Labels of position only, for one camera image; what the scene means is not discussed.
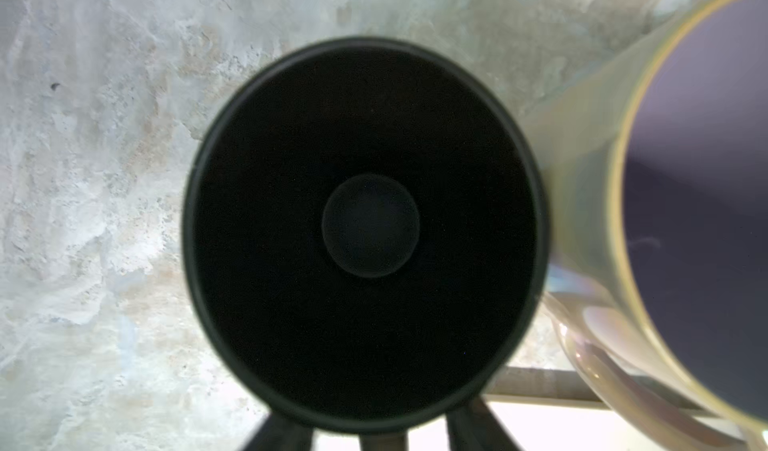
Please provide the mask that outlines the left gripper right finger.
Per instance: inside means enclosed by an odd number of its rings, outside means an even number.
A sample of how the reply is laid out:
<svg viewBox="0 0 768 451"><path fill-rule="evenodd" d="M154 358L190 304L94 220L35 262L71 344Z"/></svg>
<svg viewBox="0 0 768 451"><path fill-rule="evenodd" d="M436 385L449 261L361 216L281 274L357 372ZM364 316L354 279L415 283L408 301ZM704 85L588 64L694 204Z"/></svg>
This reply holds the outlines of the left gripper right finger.
<svg viewBox="0 0 768 451"><path fill-rule="evenodd" d="M450 451L520 451L481 397L445 415Z"/></svg>

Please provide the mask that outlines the small white black-handled mug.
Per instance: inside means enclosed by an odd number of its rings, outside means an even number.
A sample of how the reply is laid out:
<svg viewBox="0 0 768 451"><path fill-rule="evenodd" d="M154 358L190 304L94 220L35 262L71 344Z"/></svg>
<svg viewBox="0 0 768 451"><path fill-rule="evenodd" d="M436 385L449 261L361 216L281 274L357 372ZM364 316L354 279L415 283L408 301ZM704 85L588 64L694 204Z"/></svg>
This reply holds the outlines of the small white black-handled mug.
<svg viewBox="0 0 768 451"><path fill-rule="evenodd" d="M246 82L195 157L181 234L202 328L268 416L364 450L404 450L482 398L550 252L505 108L454 62L381 37L310 45Z"/></svg>

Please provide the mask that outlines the pink iridescent mug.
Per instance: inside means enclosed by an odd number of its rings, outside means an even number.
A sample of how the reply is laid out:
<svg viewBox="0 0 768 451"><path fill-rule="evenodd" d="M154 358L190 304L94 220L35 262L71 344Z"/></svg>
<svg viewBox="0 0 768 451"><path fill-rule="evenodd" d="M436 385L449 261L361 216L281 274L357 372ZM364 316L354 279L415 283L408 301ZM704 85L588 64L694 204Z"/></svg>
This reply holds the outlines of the pink iridescent mug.
<svg viewBox="0 0 768 451"><path fill-rule="evenodd" d="M581 378L666 449L765 449L767 0L705 1L522 128Z"/></svg>

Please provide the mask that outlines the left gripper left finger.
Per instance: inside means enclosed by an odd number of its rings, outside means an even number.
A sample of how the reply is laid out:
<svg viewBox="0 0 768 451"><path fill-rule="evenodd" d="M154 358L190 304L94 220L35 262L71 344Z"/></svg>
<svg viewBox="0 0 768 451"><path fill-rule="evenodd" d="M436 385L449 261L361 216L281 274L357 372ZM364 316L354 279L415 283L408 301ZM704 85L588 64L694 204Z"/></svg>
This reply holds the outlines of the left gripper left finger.
<svg viewBox="0 0 768 451"><path fill-rule="evenodd" d="M315 429L271 412L243 451L310 451Z"/></svg>

